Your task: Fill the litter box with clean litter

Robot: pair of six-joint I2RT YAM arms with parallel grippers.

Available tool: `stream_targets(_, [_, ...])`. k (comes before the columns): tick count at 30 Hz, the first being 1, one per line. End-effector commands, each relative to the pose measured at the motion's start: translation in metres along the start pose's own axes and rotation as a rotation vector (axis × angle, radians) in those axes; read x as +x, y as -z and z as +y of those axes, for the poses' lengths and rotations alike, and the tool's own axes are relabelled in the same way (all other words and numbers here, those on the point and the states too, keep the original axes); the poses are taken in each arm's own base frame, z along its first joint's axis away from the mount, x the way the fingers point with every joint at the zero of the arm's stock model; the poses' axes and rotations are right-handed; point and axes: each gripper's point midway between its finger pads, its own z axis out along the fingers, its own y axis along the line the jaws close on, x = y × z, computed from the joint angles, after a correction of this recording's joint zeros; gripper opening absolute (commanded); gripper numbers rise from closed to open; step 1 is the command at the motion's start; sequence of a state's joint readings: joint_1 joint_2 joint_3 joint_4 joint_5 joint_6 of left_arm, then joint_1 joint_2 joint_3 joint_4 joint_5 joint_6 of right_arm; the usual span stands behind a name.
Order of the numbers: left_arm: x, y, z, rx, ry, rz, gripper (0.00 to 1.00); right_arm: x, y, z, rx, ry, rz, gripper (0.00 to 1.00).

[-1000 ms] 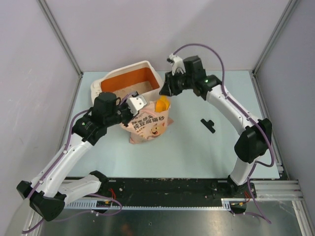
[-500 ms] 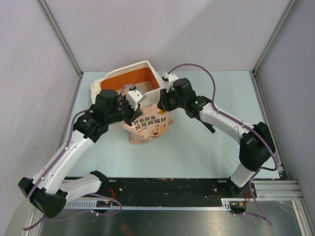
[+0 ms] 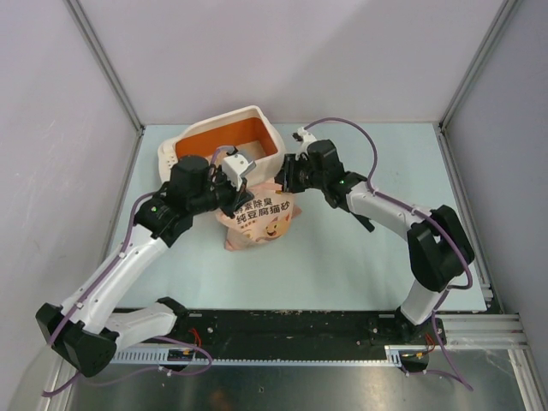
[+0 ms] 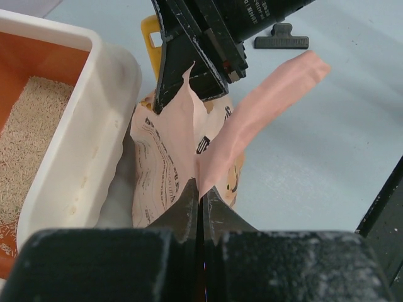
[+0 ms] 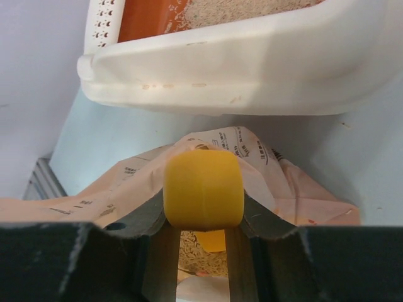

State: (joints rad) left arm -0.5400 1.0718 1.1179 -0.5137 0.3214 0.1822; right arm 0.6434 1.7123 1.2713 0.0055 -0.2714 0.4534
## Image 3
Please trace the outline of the pink cat litter bag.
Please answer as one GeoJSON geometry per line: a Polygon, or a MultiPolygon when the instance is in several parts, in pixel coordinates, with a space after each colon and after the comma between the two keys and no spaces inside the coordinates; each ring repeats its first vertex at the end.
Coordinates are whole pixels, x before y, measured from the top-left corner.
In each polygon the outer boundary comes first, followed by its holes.
{"type": "Polygon", "coordinates": [[[283,192],[273,179],[252,186],[249,191],[253,198],[244,203],[233,218],[216,212],[218,222],[227,228],[225,248],[229,251],[275,241],[289,232],[293,219],[301,214],[296,195],[283,192]]]}

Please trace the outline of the white orange litter box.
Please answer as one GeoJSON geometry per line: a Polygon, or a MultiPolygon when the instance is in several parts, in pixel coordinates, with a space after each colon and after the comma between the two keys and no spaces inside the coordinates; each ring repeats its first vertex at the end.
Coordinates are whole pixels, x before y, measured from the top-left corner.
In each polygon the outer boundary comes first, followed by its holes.
{"type": "Polygon", "coordinates": [[[281,169],[286,148],[280,133],[256,105],[196,122],[181,134],[165,140],[158,147],[160,181],[170,179],[171,168],[185,155],[211,160],[221,146],[236,147],[255,140],[268,156],[255,162],[256,168],[247,175],[247,181],[251,186],[266,182],[281,169]]]}

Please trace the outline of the black bag sealing clip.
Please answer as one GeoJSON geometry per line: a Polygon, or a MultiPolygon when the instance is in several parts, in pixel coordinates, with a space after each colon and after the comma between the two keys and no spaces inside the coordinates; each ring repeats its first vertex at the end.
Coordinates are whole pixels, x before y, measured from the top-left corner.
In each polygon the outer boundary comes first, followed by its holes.
{"type": "Polygon", "coordinates": [[[354,214],[354,217],[369,233],[372,233],[375,230],[374,225],[368,217],[358,214],[354,214]]]}

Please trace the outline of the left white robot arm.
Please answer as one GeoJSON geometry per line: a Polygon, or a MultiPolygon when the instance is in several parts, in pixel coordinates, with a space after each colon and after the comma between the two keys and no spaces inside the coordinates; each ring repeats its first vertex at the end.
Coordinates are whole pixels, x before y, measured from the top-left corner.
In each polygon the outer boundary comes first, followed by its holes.
{"type": "Polygon", "coordinates": [[[117,352],[137,343],[183,340],[189,332],[188,311],[174,299],[164,297],[130,313],[117,313],[116,306],[143,271],[192,228],[194,217],[216,210],[235,217],[253,197],[247,174],[254,167],[238,152],[220,165],[195,155],[179,159],[158,191],[136,200],[122,244],[61,305],[45,303],[37,311],[52,349],[90,378],[117,352]]]}

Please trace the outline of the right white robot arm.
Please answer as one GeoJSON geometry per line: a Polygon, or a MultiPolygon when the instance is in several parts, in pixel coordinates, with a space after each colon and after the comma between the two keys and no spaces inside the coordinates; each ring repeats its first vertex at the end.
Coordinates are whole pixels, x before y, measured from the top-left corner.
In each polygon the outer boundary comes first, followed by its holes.
{"type": "Polygon", "coordinates": [[[414,282],[396,310],[395,333],[404,343],[416,343],[426,333],[425,322],[456,288],[454,279],[465,275],[463,287],[472,285],[475,254],[459,217],[447,205],[424,209],[374,189],[367,177],[344,169],[330,140],[293,136],[299,148],[285,155],[275,177],[283,191],[317,189],[332,208],[353,215],[368,231],[379,224],[407,243],[414,282]]]}

